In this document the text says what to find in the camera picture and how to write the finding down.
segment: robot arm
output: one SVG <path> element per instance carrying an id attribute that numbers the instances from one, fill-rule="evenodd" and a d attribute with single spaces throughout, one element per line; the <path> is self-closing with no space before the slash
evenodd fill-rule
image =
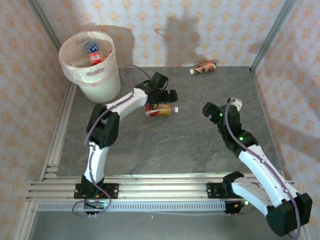
<path id="1" fill-rule="evenodd" d="M 212 186 L 215 189 L 212 194 L 216 194 L 217 197 L 223 193 L 224 196 L 230 194 L 245 198 L 266 216 L 270 228 L 283 237 L 297 228 L 295 208 L 289 195 L 296 203 L 301 226 L 309 222 L 312 199 L 307 193 L 300 194 L 291 186 L 271 164 L 253 135 L 242 129 L 239 114 L 241 106 L 242 102 L 236 99 L 230 104 L 225 116 L 227 105 L 217 107 L 208 102 L 202 113 L 206 117 L 211 116 L 210 121 L 217 125 L 226 147 L 249 167 L 264 190 L 253 185 L 242 173 L 236 171 L 225 176 L 222 185 Z M 231 136 L 226 118 L 234 137 L 246 148 Z"/>
<path id="2" fill-rule="evenodd" d="M 103 184 L 106 156 L 109 148 L 118 138 L 120 121 L 133 110 L 147 103 L 154 105 L 172 103 L 178 100 L 175 90 L 170 90 L 169 92 L 166 90 L 168 81 L 166 76 L 156 72 L 151 80 L 146 80 L 136 85 L 132 92 L 119 100 L 106 105 L 99 103 L 94 107 L 86 129 L 87 133 L 92 132 L 89 137 L 89 161 L 82 176 L 81 184 L 77 185 L 77 190 L 84 193 L 80 194 L 82 198 L 92 198 L 99 193 L 93 181 L 98 186 Z"/>

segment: gray floor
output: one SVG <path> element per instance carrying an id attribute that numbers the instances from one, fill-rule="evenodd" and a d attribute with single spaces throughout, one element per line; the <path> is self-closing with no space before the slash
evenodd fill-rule
<path id="1" fill-rule="evenodd" d="M 280 170 L 276 151 L 249 68 L 218 67 L 214 72 L 190 75 L 188 67 L 144 68 L 169 78 L 168 89 L 176 89 L 179 113 L 170 117 L 145 118 L 141 107 L 125 117 L 119 137 L 110 148 L 105 163 L 107 176 L 129 174 L 181 174 L 249 172 L 228 151 L 217 126 L 202 115 L 207 102 L 218 106 L 230 97 L 243 102 L 242 127 L 251 132 L 264 148 L 266 156 Z M 138 69 L 126 70 L 133 85 L 147 78 Z M 131 90 L 124 82 L 118 98 Z M 87 166 L 89 150 L 84 147 L 86 127 L 95 103 L 78 88 L 68 121 L 58 176 L 81 176 Z"/>
<path id="2" fill-rule="evenodd" d="M 38 212 L 29 240 L 289 240 L 255 210 L 239 216 L 108 212 L 77 218 L 71 212 Z"/>

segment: white bucket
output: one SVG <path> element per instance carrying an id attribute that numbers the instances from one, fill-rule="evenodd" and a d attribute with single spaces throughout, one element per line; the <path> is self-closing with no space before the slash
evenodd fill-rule
<path id="1" fill-rule="evenodd" d="M 84 48 L 84 33 L 80 32 L 62 45 L 59 62 L 64 75 L 77 84 L 90 101 L 104 103 L 115 98 L 121 88 L 115 45 L 104 32 L 87 31 L 85 34 L 86 39 L 96 42 L 102 60 L 106 59 L 89 66 L 90 58 Z"/>

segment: wallpaper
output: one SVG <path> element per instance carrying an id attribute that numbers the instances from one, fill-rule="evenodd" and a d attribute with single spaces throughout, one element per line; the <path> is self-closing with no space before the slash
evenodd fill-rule
<path id="1" fill-rule="evenodd" d="M 250 66 L 285 0 L 38 0 L 61 43 L 87 24 L 120 67 Z"/>
<path id="2" fill-rule="evenodd" d="M 0 239 L 11 240 L 39 180 L 68 80 L 26 0 L 0 4 Z"/>
<path id="3" fill-rule="evenodd" d="M 257 86 L 286 172 L 313 200 L 320 239 L 320 3 L 298 0 L 257 71 Z"/>

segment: patterned wallpaper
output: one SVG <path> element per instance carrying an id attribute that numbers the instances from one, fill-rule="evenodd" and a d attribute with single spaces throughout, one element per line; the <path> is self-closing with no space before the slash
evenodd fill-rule
<path id="1" fill-rule="evenodd" d="M 257 71 L 257 87 L 286 172 L 313 199 L 320 239 L 320 3 L 297 0 Z"/>
<path id="2" fill-rule="evenodd" d="M 26 0 L 0 4 L 0 239 L 11 240 L 40 176 L 68 80 Z"/>
<path id="3" fill-rule="evenodd" d="M 118 65 L 250 66 L 285 0 L 38 0 L 63 43 L 89 23 L 107 32 Z"/>

